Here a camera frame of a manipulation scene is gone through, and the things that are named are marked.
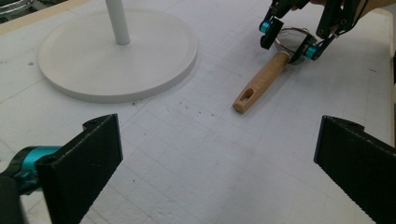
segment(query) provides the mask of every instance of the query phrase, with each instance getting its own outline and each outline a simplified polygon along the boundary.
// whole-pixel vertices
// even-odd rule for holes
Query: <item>circular plate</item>
[[[126,9],[131,37],[118,45],[107,12],[69,21],[41,45],[38,63],[60,92],[96,103],[131,102],[176,85],[193,68],[197,40],[179,18]]]

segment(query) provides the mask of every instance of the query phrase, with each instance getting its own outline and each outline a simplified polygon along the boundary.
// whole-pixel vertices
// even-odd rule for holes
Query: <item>white table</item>
[[[118,113],[124,161],[82,223],[373,223],[313,163],[322,115],[349,119],[393,142],[391,20],[370,13],[316,62],[286,72],[245,115],[238,93],[272,57],[258,31],[270,1],[129,0],[164,10],[199,41],[192,72],[143,101],[100,105],[64,96],[37,66],[63,22],[105,10],[91,0],[0,35],[0,167],[24,147],[63,145],[81,124]],[[283,19],[318,25],[321,7]],[[31,223],[50,223],[41,193],[22,197]]]

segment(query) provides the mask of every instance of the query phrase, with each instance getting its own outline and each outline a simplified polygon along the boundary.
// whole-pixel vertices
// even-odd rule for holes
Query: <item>wooden handle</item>
[[[278,52],[271,61],[260,70],[246,87],[241,91],[238,98],[233,102],[233,108],[243,114],[262,96],[271,86],[277,76],[282,73],[290,56],[286,52]]]

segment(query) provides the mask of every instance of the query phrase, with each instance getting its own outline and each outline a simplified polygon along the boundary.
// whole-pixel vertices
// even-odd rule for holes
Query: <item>handle hole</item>
[[[250,97],[253,95],[253,93],[254,93],[253,89],[251,89],[251,88],[247,89],[239,100],[242,101],[243,103],[245,103],[250,99]]]

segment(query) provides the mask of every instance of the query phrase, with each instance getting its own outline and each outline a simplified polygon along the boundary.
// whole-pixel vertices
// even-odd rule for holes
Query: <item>black object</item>
[[[83,128],[84,131],[65,146],[35,161],[36,187],[43,189],[54,224],[79,223],[122,161],[116,114],[92,119],[84,123]],[[21,174],[35,175],[35,170],[23,168],[34,148],[39,147],[23,149],[0,174],[1,224],[24,223],[21,222],[21,205],[17,205],[20,204],[19,195],[25,191],[18,186],[24,186],[19,185]],[[32,179],[29,177],[26,181],[32,182]]]
[[[365,3],[358,17],[355,18],[360,1],[365,1]],[[305,47],[309,49],[305,56],[311,60],[317,60],[336,37],[351,30],[361,17],[361,13],[365,9],[367,1],[368,0],[326,1],[317,29],[317,35],[323,40],[315,45]],[[302,9],[308,2],[309,0],[273,0],[260,25],[260,30],[264,33],[261,46],[265,49],[269,49],[274,43],[275,37],[280,32],[278,19],[283,18],[293,7]]]
[[[376,223],[396,223],[396,151],[364,127],[323,116],[314,161]]]

